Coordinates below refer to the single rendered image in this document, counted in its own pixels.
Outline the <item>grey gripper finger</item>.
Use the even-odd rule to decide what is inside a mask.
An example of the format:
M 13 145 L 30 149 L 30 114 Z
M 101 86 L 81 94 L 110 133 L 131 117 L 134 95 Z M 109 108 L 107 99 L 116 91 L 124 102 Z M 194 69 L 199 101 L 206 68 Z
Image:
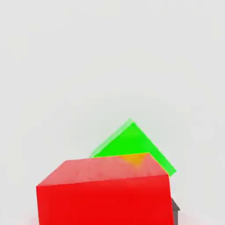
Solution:
M 173 211 L 173 225 L 189 225 L 189 216 L 186 212 L 180 210 L 176 202 L 172 201 L 172 211 Z

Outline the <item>small red cube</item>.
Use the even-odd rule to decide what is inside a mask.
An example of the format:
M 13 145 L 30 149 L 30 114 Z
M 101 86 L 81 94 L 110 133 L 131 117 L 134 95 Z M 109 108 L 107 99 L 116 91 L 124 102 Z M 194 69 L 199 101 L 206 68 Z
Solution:
M 39 225 L 173 225 L 168 173 L 148 153 L 67 160 L 36 187 Z

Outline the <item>small green cube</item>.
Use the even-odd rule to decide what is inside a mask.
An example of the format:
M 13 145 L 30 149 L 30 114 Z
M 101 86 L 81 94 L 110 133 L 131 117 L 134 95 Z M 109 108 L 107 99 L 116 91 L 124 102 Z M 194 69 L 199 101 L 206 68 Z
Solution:
M 132 119 L 128 119 L 96 147 L 90 158 L 137 153 L 149 153 L 169 176 L 177 171 Z

